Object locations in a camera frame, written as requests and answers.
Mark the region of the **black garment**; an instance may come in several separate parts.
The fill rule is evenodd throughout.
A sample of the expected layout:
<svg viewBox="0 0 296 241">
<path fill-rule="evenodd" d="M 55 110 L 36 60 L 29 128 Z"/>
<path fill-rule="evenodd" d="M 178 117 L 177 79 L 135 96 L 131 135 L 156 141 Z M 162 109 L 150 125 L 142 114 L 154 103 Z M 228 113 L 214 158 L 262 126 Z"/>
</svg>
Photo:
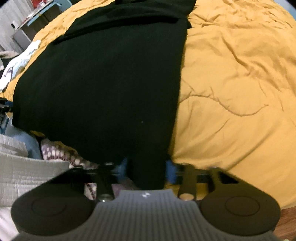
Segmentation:
<svg viewBox="0 0 296 241">
<path fill-rule="evenodd" d="M 77 18 L 19 78 L 13 126 L 162 189 L 194 1 L 114 1 Z"/>
</svg>

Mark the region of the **purple polka dot cloth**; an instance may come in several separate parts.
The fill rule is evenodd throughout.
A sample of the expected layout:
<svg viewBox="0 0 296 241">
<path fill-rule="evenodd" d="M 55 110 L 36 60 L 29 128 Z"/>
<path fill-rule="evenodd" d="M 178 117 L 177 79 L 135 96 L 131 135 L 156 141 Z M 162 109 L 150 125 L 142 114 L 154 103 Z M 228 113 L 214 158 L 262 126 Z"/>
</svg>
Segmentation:
<svg viewBox="0 0 296 241">
<path fill-rule="evenodd" d="M 41 141 L 41 152 L 44 160 L 61 160 L 69 163 L 69 168 L 82 167 L 83 169 L 90 170 L 96 169 L 98 164 L 82 158 L 78 152 L 68 147 L 61 142 L 52 142 L 48 138 Z"/>
</svg>

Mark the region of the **white quilted storage box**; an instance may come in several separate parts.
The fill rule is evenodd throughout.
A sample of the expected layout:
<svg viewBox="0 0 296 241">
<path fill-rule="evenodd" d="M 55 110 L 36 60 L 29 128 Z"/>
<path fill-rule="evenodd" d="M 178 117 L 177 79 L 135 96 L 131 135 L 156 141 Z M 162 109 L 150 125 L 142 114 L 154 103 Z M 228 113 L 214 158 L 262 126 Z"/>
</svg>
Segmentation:
<svg viewBox="0 0 296 241">
<path fill-rule="evenodd" d="M 12 240 L 18 231 L 11 206 L 21 195 L 67 171 L 64 161 L 28 158 L 23 142 L 1 135 L 1 240 Z"/>
</svg>

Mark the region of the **white patterned cloth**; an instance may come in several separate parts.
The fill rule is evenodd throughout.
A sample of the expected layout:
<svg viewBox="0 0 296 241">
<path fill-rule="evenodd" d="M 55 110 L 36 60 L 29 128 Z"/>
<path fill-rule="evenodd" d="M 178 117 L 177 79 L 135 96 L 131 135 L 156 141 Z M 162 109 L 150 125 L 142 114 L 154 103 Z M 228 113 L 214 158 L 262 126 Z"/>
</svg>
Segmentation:
<svg viewBox="0 0 296 241">
<path fill-rule="evenodd" d="M 6 68 L 4 68 L 4 72 L 1 76 L 1 92 L 5 92 L 6 87 L 8 84 L 19 74 L 23 71 L 23 69 L 29 63 L 32 55 L 39 49 L 41 45 L 41 40 L 36 40 L 31 42 L 27 49 L 23 51 L 20 55 L 13 58 Z"/>
</svg>

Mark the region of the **blue white desk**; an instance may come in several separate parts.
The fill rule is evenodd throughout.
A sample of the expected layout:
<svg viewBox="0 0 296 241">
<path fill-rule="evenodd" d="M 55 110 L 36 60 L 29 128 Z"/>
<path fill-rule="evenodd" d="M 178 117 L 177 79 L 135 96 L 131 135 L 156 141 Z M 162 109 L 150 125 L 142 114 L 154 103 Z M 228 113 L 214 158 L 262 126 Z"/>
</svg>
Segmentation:
<svg viewBox="0 0 296 241">
<path fill-rule="evenodd" d="M 71 1 L 41 1 L 36 9 L 34 9 L 16 28 L 13 39 L 18 46 L 24 51 L 33 41 L 34 36 L 55 19 L 62 12 L 72 6 Z"/>
</svg>

